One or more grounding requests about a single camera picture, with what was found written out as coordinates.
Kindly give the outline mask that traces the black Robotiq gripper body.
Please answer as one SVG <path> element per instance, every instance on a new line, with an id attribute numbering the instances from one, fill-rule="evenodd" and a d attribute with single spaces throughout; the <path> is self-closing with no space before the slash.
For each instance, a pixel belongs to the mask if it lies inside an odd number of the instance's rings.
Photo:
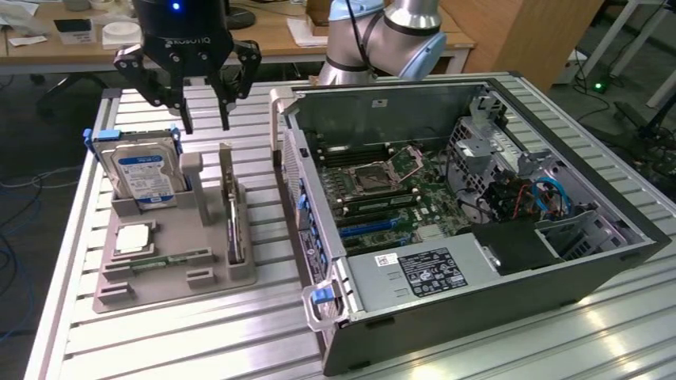
<path id="1" fill-rule="evenodd" d="M 217 88 L 231 88 L 222 68 L 234 52 L 226 1 L 134 1 L 142 42 L 130 49 L 130 82 L 137 88 L 162 88 L 145 68 L 150 59 L 170 74 L 171 88 L 206 77 Z"/>

